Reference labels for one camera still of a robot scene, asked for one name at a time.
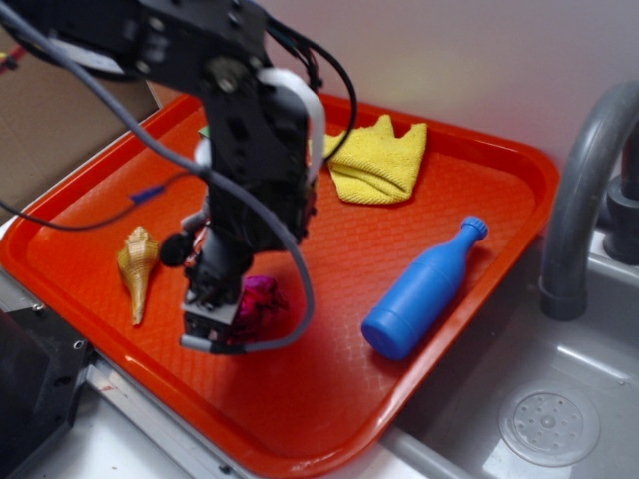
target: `gray faucet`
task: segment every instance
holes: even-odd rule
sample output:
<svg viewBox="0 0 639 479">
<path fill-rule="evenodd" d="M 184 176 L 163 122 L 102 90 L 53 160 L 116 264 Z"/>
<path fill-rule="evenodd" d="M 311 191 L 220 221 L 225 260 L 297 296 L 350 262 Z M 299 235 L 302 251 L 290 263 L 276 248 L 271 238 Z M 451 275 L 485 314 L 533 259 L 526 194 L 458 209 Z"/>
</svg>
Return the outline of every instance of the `gray faucet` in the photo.
<svg viewBox="0 0 639 479">
<path fill-rule="evenodd" d="M 639 263 L 639 82 L 608 90 L 594 106 L 563 170 L 545 241 L 541 309 L 570 320 L 586 309 L 586 263 L 606 186 L 610 233 L 604 249 Z M 622 155 L 621 175 L 609 183 Z"/>
</svg>

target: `orange tray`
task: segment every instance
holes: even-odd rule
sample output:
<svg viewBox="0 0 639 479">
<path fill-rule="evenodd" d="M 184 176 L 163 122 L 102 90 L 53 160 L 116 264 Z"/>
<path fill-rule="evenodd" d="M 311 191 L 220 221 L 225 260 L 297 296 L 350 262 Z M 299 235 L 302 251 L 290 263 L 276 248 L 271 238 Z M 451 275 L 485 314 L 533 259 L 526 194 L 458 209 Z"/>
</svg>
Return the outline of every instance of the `orange tray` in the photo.
<svg viewBox="0 0 639 479">
<path fill-rule="evenodd" d="M 322 97 L 328 130 L 340 132 L 348 103 Z M 427 121 L 426 154 L 414 196 L 391 207 L 341 202 L 327 172 L 319 214 L 302 246 L 317 296 L 315 319 L 295 344 L 244 356 L 212 356 L 179 346 L 183 272 L 158 265 L 146 315 L 132 327 L 116 252 L 137 225 L 156 240 L 197 211 L 205 188 L 195 178 L 121 221 L 65 233 L 17 220 L 0 243 L 2 265 L 57 310 L 127 373 L 248 470 L 263 476 L 317 476 L 371 445 L 545 224 L 558 182 L 552 163 L 527 146 L 435 121 L 361 105 L 359 125 L 390 113 L 398 135 Z M 200 103 L 176 100 L 146 128 L 190 156 L 206 124 Z M 177 168 L 127 136 L 63 181 L 28 213 L 67 225 L 105 218 L 128 195 L 161 183 Z M 490 229 L 469 256 L 454 303 L 408 359 L 377 355 L 359 326 L 407 265 L 449 240 L 464 217 Z M 291 310 L 268 336 L 292 330 L 305 307 L 302 286 L 283 252 L 257 257 L 252 273 L 274 276 Z"/>
</svg>

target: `seashell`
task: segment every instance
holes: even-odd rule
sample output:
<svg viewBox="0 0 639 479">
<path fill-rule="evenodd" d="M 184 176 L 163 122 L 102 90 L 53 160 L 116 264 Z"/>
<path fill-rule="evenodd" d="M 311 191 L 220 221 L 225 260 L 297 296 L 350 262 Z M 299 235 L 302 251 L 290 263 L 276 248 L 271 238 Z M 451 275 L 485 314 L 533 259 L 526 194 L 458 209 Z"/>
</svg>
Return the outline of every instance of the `seashell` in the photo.
<svg viewBox="0 0 639 479">
<path fill-rule="evenodd" d="M 118 252 L 118 268 L 122 281 L 131 295 L 133 325 L 142 322 L 151 270 L 158 262 L 158 244 L 142 227 L 137 227 Z"/>
</svg>

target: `yellow cloth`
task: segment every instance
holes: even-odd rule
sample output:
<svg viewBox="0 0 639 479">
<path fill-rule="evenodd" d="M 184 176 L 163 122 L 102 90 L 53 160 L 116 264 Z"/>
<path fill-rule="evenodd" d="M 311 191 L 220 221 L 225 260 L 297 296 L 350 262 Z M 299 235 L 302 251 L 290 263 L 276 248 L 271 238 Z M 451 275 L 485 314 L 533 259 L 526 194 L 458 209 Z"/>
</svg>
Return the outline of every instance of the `yellow cloth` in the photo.
<svg viewBox="0 0 639 479">
<path fill-rule="evenodd" d="M 326 135 L 325 152 L 342 136 Z M 412 125 L 402 138 L 395 137 L 390 115 L 382 115 L 372 127 L 353 130 L 328 163 L 339 197 L 366 205 L 408 200 L 425 148 L 426 123 Z"/>
</svg>

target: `blue object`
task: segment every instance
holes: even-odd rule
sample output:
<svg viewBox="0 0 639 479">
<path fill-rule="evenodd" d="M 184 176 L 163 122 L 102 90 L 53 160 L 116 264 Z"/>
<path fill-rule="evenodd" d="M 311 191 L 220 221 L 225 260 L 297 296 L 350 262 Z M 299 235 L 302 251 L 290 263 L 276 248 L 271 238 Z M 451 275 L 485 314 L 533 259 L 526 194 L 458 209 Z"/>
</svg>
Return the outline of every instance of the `blue object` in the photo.
<svg viewBox="0 0 639 479">
<path fill-rule="evenodd" d="M 145 190 L 141 190 L 140 192 L 135 193 L 133 195 L 129 195 L 129 198 L 136 205 L 141 205 L 142 203 L 145 203 L 148 200 L 153 199 L 157 195 L 163 193 L 164 190 L 165 190 L 164 185 L 157 185 L 155 187 L 149 187 L 149 188 L 146 188 Z"/>
<path fill-rule="evenodd" d="M 455 238 L 422 253 L 364 320 L 366 341 L 389 359 L 406 358 L 455 297 L 468 252 L 487 234 L 486 223 L 468 217 Z"/>
</svg>

